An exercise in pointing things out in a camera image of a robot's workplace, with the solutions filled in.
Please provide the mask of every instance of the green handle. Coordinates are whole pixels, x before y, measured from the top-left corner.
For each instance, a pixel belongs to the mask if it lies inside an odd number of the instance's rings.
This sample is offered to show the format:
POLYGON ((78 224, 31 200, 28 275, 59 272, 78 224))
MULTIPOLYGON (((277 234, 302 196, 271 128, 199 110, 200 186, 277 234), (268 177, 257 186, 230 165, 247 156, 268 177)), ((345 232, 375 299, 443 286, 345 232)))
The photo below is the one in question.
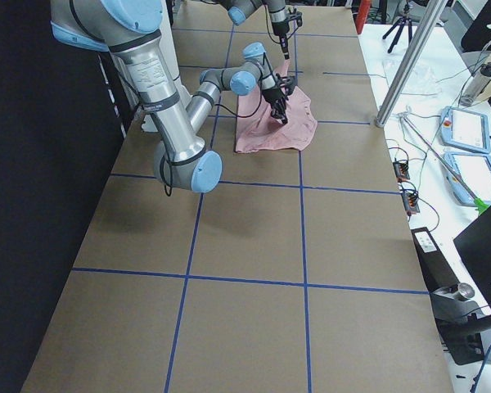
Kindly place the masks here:
POLYGON ((484 213, 489 207, 489 205, 487 203, 484 203, 484 201, 482 201, 480 198, 475 198, 473 202, 475 203, 475 206, 478 209, 478 215, 484 213))

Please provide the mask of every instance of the red object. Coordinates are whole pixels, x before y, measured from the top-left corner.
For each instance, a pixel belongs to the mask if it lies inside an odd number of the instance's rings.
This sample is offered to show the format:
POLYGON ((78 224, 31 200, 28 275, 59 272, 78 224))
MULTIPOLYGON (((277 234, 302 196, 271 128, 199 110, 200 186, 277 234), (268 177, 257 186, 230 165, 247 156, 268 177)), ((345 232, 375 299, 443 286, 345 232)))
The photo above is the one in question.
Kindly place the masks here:
POLYGON ((363 24, 366 23, 369 8, 371 8, 371 0, 362 0, 362 2, 360 2, 357 20, 354 22, 354 25, 357 27, 357 34, 362 33, 363 24))

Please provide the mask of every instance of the black curtain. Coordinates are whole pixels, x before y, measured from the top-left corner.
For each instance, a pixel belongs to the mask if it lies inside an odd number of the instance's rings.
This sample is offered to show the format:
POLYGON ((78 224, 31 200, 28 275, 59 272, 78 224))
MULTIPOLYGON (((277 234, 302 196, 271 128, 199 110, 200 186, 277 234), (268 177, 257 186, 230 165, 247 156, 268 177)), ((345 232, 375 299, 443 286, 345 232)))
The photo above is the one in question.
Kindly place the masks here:
POLYGON ((122 142, 97 54, 0 0, 0 393, 20 391, 122 142))

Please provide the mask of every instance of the metal pole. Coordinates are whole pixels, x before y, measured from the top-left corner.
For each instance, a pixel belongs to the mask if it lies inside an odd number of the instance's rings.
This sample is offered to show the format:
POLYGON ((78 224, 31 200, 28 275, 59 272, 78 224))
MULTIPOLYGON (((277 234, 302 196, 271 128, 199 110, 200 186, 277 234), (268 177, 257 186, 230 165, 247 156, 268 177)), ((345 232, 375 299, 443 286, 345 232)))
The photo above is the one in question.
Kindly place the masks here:
POLYGON ((385 123, 387 123, 387 120, 391 116, 391 111, 393 110, 396 102, 399 100, 400 94, 408 81, 409 75, 412 73, 418 57, 420 57, 422 49, 426 45, 427 40, 431 35, 431 31, 433 31, 436 22, 438 22, 440 15, 442 15, 446 2, 447 0, 431 0, 427 4, 426 13, 422 18, 411 43, 409 44, 406 54, 403 56, 399 70, 393 79, 390 90, 387 92, 387 95, 384 98, 384 103, 376 116, 376 126, 384 127, 385 123))

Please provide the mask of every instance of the light blue joint cap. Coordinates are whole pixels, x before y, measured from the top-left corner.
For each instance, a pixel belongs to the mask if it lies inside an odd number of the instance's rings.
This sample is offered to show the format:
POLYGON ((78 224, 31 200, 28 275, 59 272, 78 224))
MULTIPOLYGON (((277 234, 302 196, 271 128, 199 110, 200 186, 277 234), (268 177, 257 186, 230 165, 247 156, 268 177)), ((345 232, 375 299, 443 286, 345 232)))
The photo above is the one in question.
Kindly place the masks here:
POLYGON ((264 56, 265 48, 262 43, 250 43, 242 51, 242 56, 244 59, 254 59, 259 56, 264 56))
POLYGON ((136 33, 157 31, 162 23, 160 0, 100 0, 109 15, 136 33))
POLYGON ((232 20, 236 26, 240 26, 242 23, 246 21, 246 14, 242 12, 242 10, 238 7, 231 7, 229 11, 227 11, 229 18, 232 20))
POLYGON ((104 43, 95 41, 92 38, 86 37, 82 34, 77 34, 74 31, 68 30, 64 27, 57 25, 55 22, 51 22, 52 35, 61 43, 71 45, 72 47, 80 47, 82 49, 88 49, 90 51, 108 52, 109 48, 104 43))
POLYGON ((246 96, 255 88, 256 78, 248 71, 238 71, 232 76, 229 85, 237 96, 246 96))
POLYGON ((207 151, 196 164, 191 178, 193 192, 209 192, 216 187, 222 175, 222 159, 216 151, 207 151))

